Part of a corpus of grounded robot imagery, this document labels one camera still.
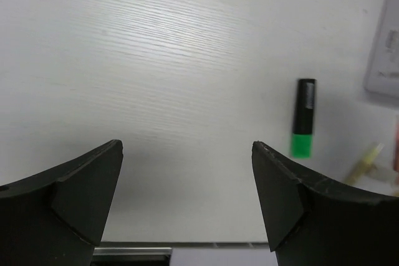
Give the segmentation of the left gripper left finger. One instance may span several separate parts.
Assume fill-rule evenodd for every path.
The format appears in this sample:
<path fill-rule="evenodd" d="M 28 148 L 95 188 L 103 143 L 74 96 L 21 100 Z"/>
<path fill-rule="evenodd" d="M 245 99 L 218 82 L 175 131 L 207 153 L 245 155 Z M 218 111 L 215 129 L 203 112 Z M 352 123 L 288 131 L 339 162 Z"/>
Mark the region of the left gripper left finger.
<path fill-rule="evenodd" d="M 111 140 L 1 186 L 1 265 L 90 265 L 123 161 Z"/>

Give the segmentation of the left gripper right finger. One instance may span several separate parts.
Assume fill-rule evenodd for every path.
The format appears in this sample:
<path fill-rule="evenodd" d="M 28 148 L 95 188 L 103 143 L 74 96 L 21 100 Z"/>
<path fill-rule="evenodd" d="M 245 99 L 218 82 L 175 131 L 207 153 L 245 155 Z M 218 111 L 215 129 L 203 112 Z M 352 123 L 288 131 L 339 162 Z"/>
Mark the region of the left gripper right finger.
<path fill-rule="evenodd" d="M 252 170 L 279 265 L 397 265 L 398 199 L 340 183 L 252 146 Z"/>

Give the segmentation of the yellow pastel pen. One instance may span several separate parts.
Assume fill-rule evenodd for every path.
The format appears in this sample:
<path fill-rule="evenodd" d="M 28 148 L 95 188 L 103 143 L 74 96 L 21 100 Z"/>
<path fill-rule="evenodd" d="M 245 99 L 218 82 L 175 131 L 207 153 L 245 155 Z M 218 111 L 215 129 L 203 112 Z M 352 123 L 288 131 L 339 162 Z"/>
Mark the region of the yellow pastel pen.
<path fill-rule="evenodd" d="M 354 164 L 348 175 L 343 180 L 346 185 L 353 186 L 365 174 L 367 174 L 374 166 L 376 157 L 380 154 L 384 145 L 381 143 L 374 143 L 363 156 Z"/>

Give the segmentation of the black green highlighter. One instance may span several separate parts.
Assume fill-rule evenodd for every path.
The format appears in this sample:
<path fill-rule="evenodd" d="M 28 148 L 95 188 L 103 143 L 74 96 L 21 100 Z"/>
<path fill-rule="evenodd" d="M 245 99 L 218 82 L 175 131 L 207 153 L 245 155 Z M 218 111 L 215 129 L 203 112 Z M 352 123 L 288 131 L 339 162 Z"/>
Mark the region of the black green highlighter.
<path fill-rule="evenodd" d="M 314 135 L 316 79 L 297 81 L 296 102 L 292 122 L 291 156 L 297 159 L 311 157 Z"/>

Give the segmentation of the pink pastel pen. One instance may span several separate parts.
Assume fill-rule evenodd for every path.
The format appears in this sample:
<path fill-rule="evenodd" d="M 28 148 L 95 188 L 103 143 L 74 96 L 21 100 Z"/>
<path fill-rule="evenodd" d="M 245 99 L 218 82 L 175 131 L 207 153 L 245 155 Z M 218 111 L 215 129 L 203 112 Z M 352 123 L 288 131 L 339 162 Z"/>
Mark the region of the pink pastel pen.
<path fill-rule="evenodd" d="M 394 148 L 394 157 L 393 157 L 393 170 L 399 171 L 399 118 L 396 117 L 395 122 L 395 148 Z"/>

